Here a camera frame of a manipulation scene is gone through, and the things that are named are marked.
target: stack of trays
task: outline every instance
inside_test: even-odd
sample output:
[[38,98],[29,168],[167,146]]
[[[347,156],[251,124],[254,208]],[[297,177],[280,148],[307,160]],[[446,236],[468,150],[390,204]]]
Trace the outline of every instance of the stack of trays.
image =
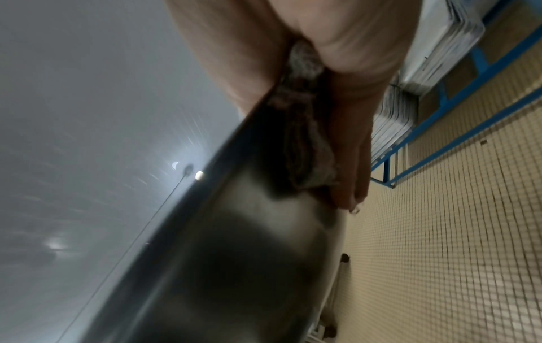
[[478,42],[484,24],[462,0],[437,0],[422,15],[398,85],[425,95]]
[[374,116],[371,163],[398,144],[416,125],[418,98],[390,85]]

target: skin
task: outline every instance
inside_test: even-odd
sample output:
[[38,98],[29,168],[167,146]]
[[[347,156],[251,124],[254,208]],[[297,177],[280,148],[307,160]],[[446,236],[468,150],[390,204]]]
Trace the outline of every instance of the skin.
[[245,114],[276,84],[296,38],[332,71],[331,197],[351,210],[367,196],[373,116],[418,25],[421,0],[167,0],[207,73]]

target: hand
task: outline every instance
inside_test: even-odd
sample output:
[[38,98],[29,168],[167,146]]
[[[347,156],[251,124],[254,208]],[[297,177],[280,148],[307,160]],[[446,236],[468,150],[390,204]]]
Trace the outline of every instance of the hand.
[[421,0],[167,0],[211,78],[245,114],[276,84],[297,37],[330,77],[329,140],[338,164],[335,204],[367,196],[373,115],[416,32]]

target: caster wheel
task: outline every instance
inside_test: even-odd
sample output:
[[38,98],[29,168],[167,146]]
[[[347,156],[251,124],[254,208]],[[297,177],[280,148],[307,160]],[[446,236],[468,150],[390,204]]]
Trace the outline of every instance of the caster wheel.
[[342,254],[340,256],[340,261],[341,263],[348,263],[350,262],[350,256],[348,256],[347,254]]
[[337,327],[336,326],[326,326],[324,330],[324,336],[322,339],[326,338],[335,338],[337,337]]

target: blue metal rack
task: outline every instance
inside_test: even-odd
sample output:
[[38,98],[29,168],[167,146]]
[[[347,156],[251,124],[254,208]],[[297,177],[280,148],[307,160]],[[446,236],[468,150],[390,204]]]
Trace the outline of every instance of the blue metal rack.
[[[484,24],[487,26],[490,22],[495,20],[498,15],[510,4],[513,0],[501,0],[495,7],[484,17]],[[424,160],[415,164],[413,167],[408,168],[399,175],[395,176],[393,179],[390,179],[390,158],[397,154],[397,152],[406,146],[408,143],[414,141],[418,136],[423,132],[429,129],[433,124],[435,124],[439,119],[448,114],[454,108],[456,108],[461,102],[473,95],[478,89],[480,89],[485,83],[494,78],[506,67],[511,65],[515,60],[517,60],[523,53],[530,49],[534,44],[542,38],[542,26],[536,28],[527,38],[521,41],[515,48],[508,52],[504,57],[499,59],[494,64],[489,64],[487,59],[479,47],[474,47],[470,52],[470,57],[474,63],[478,77],[474,79],[467,87],[461,90],[456,96],[451,99],[447,98],[446,88],[444,83],[441,81],[438,83],[438,92],[439,92],[439,109],[433,113],[429,118],[424,120],[420,125],[418,125],[412,132],[404,139],[402,142],[397,144],[393,149],[391,149],[387,154],[385,154],[372,168],[374,171],[382,163],[384,163],[384,177],[383,180],[378,180],[371,178],[371,180],[377,184],[384,185],[389,188],[394,188],[396,183],[402,178],[408,176],[409,174],[415,172],[416,170],[426,166],[427,164],[433,162],[443,154],[451,151],[458,145],[464,143],[465,141],[476,136],[480,132],[485,131],[490,126],[498,123],[499,121],[505,119],[521,108],[527,106],[529,103],[537,100],[542,96],[542,88],[536,89],[534,92],[525,96],[524,98],[518,100],[514,104],[505,108],[504,110],[496,113],[494,116],[484,121],[482,124],[476,126],[475,128],[469,130],[467,133],[463,134],[460,137],[457,137],[449,144],[440,150],[434,152]]]

